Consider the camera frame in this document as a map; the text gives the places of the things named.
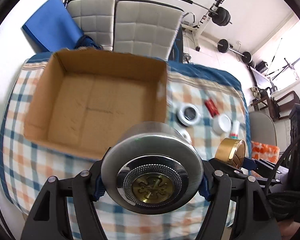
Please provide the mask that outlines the white weight bench rack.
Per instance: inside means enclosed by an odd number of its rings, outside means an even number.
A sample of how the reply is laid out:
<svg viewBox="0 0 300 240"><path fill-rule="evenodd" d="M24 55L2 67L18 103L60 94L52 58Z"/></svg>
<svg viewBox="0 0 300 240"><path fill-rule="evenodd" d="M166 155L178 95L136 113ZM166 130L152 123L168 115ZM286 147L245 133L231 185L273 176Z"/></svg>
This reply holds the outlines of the white weight bench rack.
<svg viewBox="0 0 300 240"><path fill-rule="evenodd" d="M181 27L190 32L196 51L200 51L199 38L207 27L208 23L211 21L211 16L213 14L216 15L217 9L223 2L224 0L215 0L210 9L208 9L207 12L198 20L198 23L195 21L193 22L193 25L186 25L185 21L181 23Z"/></svg>

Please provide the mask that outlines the small white oval case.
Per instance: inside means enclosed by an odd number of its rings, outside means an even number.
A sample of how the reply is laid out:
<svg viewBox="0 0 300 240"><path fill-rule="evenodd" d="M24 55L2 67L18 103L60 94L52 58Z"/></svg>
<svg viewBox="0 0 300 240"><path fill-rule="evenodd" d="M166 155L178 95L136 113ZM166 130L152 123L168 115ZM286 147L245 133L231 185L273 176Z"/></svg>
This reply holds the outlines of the small white oval case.
<svg viewBox="0 0 300 240"><path fill-rule="evenodd" d="M192 145L192 139L187 130L180 129L178 132L190 145Z"/></svg>

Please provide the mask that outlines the open cardboard box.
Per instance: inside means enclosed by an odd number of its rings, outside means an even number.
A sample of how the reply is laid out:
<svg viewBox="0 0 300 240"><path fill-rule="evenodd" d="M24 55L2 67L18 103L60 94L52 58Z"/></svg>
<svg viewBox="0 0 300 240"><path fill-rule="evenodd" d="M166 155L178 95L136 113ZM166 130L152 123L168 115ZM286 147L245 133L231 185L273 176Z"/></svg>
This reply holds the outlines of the open cardboard box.
<svg viewBox="0 0 300 240"><path fill-rule="evenodd" d="M24 121L24 137L100 159L130 127L164 122L167 63L127 53L60 50L46 65Z"/></svg>

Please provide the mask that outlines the dark blue folded umbrella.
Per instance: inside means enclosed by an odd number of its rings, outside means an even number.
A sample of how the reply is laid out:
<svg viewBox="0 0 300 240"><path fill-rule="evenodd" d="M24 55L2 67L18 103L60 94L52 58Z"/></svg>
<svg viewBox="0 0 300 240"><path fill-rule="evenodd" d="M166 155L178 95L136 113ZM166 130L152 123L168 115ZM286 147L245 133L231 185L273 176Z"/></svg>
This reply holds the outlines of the dark blue folded umbrella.
<svg viewBox="0 0 300 240"><path fill-rule="evenodd" d="M80 37L75 45L75 49L81 47L91 47L97 50L103 50L103 47L100 44L97 44L90 36L83 35Z"/></svg>

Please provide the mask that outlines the white and teal spray bottle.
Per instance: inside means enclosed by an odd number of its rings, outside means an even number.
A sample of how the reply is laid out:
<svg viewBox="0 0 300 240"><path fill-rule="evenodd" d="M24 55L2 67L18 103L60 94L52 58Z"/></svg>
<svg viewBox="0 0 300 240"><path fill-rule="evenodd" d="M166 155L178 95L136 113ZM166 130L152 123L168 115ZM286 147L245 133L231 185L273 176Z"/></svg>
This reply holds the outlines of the white and teal spray bottle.
<svg viewBox="0 0 300 240"><path fill-rule="evenodd" d="M234 120L232 122L232 127L231 127L231 131L229 134L229 138L238 139L239 129L240 129L240 122L238 120Z"/></svg>

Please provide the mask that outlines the dark wooden chair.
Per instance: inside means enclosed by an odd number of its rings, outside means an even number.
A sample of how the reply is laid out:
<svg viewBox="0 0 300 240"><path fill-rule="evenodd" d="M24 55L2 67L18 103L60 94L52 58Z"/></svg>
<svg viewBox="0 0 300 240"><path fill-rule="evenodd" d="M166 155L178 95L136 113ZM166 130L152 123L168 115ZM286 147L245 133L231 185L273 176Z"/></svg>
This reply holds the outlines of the dark wooden chair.
<svg viewBox="0 0 300 240"><path fill-rule="evenodd" d="M290 112L295 104L300 104L300 98L295 91L290 91L279 99L275 99L265 92L260 99L254 99L251 106L255 111L268 109L270 118L275 122L288 119L288 115L282 116L281 113Z"/></svg>

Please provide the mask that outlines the short barbell on floor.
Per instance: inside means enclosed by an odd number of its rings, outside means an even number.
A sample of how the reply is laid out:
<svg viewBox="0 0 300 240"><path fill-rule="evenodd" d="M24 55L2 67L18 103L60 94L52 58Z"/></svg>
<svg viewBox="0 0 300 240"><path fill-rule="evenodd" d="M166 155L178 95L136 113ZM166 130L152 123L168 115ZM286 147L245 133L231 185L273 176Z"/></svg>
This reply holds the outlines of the short barbell on floor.
<svg viewBox="0 0 300 240"><path fill-rule="evenodd" d="M227 53L228 51L231 51L237 55L240 55L241 58L242 58L242 61L245 63L245 64L250 64L252 62L252 55L248 52L248 51L245 51L243 53L237 51L237 50L234 50L231 46L230 46L230 43L226 40L226 39L221 39L218 41L217 43L217 49L220 53Z"/></svg>

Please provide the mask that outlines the white lidded round jar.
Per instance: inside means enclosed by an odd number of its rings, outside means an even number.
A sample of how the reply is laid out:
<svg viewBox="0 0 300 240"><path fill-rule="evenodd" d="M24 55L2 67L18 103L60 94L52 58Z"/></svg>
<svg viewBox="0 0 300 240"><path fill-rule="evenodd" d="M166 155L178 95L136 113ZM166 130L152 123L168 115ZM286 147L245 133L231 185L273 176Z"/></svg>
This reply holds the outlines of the white lidded round jar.
<svg viewBox="0 0 300 240"><path fill-rule="evenodd" d="M228 133L231 130L231 120L225 114L219 114L213 117L212 129L217 135Z"/></svg>

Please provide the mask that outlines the red rectangular packet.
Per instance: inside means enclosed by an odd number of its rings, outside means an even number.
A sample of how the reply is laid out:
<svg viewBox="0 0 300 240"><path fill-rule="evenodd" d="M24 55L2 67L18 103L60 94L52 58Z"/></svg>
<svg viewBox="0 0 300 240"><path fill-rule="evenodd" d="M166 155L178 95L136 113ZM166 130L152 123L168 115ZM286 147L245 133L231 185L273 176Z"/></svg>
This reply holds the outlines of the red rectangular packet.
<svg viewBox="0 0 300 240"><path fill-rule="evenodd" d="M212 117L219 115L219 111L212 99L205 100L204 104Z"/></svg>

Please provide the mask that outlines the left grey quilted cushion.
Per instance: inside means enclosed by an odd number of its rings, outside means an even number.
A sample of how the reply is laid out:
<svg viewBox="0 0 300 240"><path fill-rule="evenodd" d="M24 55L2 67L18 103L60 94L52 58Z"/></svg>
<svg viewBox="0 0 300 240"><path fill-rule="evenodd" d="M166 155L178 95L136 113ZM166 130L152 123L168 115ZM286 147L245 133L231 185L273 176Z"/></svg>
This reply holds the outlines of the left grey quilted cushion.
<svg viewBox="0 0 300 240"><path fill-rule="evenodd" d="M117 0L70 0L66 9L85 35L105 50L112 50L116 2Z"/></svg>

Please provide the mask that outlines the black and silver round tin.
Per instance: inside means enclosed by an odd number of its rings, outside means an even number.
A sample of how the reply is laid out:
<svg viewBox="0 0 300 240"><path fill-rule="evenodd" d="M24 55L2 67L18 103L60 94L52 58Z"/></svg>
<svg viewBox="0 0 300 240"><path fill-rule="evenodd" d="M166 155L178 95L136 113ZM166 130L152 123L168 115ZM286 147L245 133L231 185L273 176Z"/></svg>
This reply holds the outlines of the black and silver round tin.
<svg viewBox="0 0 300 240"><path fill-rule="evenodd" d="M191 103L183 103L180 105L176 115L179 122L186 127L199 124L201 119L199 109Z"/></svg>

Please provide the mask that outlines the gold round tin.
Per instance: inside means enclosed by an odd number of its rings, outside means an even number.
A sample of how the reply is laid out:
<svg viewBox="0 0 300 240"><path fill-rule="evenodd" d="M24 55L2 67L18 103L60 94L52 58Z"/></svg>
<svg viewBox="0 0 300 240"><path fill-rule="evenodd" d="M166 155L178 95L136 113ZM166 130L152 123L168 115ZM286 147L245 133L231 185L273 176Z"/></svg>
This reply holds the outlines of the gold round tin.
<svg viewBox="0 0 300 240"><path fill-rule="evenodd" d="M235 168L241 168L245 158L244 140L224 138L217 148L215 158Z"/></svg>

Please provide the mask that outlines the grey quilted cushion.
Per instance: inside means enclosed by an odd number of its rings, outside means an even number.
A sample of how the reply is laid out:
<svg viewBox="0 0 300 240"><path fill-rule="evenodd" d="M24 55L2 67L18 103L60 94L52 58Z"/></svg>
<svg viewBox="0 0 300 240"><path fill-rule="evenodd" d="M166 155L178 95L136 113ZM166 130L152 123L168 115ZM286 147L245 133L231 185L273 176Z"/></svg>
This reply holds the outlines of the grey quilted cushion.
<svg viewBox="0 0 300 240"><path fill-rule="evenodd" d="M184 11L149 0L116 4L113 51L168 60Z"/></svg>
<svg viewBox="0 0 300 240"><path fill-rule="evenodd" d="M105 50L112 50L116 2L117 0L70 0L66 9L85 35Z"/></svg>

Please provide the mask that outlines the grey chair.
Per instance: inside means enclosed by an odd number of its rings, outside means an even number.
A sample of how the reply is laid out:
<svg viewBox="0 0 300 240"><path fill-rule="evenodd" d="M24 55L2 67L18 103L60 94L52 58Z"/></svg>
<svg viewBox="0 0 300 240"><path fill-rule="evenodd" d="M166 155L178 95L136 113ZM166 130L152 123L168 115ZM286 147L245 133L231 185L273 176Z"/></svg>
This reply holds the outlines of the grey chair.
<svg viewBox="0 0 300 240"><path fill-rule="evenodd" d="M284 152L290 144L290 120L273 120L261 111L250 112L251 140L277 146Z"/></svg>

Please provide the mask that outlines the large silver round tin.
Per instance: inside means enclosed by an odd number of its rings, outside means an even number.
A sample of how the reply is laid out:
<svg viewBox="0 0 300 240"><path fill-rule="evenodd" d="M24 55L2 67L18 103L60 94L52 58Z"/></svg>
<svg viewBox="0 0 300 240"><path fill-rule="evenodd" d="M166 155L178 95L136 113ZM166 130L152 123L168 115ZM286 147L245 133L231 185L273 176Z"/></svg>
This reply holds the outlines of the large silver round tin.
<svg viewBox="0 0 300 240"><path fill-rule="evenodd" d="M203 178L195 148L161 122L131 127L106 153L101 179L107 194L123 208L160 215L187 204Z"/></svg>

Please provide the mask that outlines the right grey quilted cushion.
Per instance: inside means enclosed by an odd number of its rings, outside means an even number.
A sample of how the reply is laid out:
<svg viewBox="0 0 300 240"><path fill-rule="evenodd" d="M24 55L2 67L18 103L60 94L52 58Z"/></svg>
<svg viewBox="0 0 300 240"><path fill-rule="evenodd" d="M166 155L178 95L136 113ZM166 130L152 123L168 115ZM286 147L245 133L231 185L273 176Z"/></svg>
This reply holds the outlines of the right grey quilted cushion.
<svg viewBox="0 0 300 240"><path fill-rule="evenodd" d="M116 4L113 51L168 60L184 11L149 0Z"/></svg>

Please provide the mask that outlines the orange and white cushion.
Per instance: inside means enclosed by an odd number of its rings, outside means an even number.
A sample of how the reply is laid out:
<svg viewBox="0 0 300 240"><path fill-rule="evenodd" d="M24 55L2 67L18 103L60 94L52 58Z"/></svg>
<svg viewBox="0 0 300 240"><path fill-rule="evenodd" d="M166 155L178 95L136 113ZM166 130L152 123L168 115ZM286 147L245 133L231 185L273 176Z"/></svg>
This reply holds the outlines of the orange and white cushion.
<svg viewBox="0 0 300 240"><path fill-rule="evenodd" d="M277 163L280 153L279 147L254 141L251 142L251 146L252 158L263 159L274 164Z"/></svg>

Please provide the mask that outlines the plaid checkered tablecloth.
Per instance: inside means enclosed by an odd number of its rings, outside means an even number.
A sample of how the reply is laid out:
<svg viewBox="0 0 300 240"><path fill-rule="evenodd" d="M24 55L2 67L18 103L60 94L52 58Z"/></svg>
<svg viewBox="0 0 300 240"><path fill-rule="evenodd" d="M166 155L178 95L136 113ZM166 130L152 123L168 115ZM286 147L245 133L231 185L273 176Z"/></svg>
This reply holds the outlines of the plaid checkered tablecloth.
<svg viewBox="0 0 300 240"><path fill-rule="evenodd" d="M49 176L71 178L90 168L77 158L37 146L23 136L24 118L37 83L51 57L40 53L22 66L12 88L0 131L0 180L6 198L28 215ZM240 82L230 73L197 64L169 62L166 122L192 141L201 158L215 156L223 135L213 128L211 103L221 115L239 122L240 139L251 142L250 120ZM196 195L176 211L139 215L117 205L108 195L95 208L109 239L194 239L208 202Z"/></svg>

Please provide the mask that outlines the black and blue exercise mat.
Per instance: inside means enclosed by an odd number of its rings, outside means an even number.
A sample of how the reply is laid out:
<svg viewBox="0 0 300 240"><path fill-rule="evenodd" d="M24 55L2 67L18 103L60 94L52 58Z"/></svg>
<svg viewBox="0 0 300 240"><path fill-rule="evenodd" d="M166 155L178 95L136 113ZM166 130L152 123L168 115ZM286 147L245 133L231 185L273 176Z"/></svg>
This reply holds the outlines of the black and blue exercise mat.
<svg viewBox="0 0 300 240"><path fill-rule="evenodd" d="M170 51L168 60L182 63L183 62L183 29L180 25L176 38L174 40L173 46Z"/></svg>

